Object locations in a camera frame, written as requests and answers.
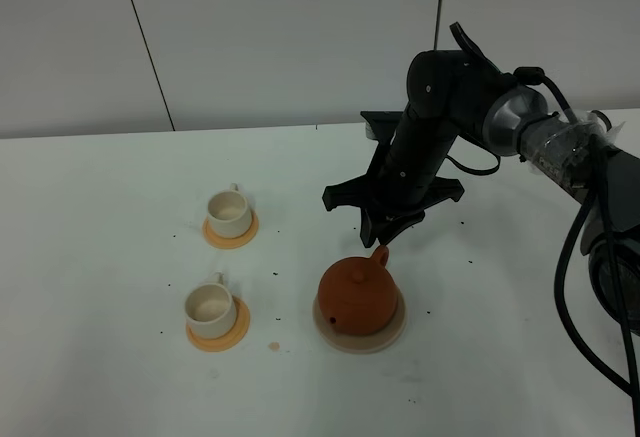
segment table surface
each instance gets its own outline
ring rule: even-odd
[[[640,154],[640,111],[609,115]],[[321,195],[364,173],[374,146],[363,124],[0,141],[0,435],[632,435],[630,400],[573,347],[553,302],[578,206],[517,158],[489,177],[445,162],[463,198],[390,244],[408,307],[393,346],[348,355],[321,339],[320,277],[370,253],[359,212],[327,213]],[[493,165],[464,141],[451,154]],[[201,224],[231,182],[260,230],[216,250]],[[626,375],[576,254],[570,311]],[[215,271],[251,326],[208,354],[187,341],[182,304]]]

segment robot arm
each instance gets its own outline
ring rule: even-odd
[[[568,104],[564,116],[550,114],[545,98],[530,87],[545,81],[541,69],[501,73],[459,24],[451,30],[461,50],[415,57],[403,112],[362,113],[378,147],[365,175],[325,189],[325,207],[359,207],[364,246],[376,240],[387,244],[422,221],[427,208],[462,197],[458,180],[436,176],[458,136],[498,156],[520,155],[582,203],[593,182],[589,141],[595,136],[606,154],[610,215],[629,321],[632,330],[640,332],[640,160],[610,144],[596,121],[578,120]],[[598,210],[591,212],[580,249],[590,254],[598,299],[617,319]]]

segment clay teapot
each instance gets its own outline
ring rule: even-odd
[[[322,317],[335,332],[369,335],[389,323],[398,293],[385,266],[389,249],[379,246],[371,257],[349,257],[333,264],[318,286]]]

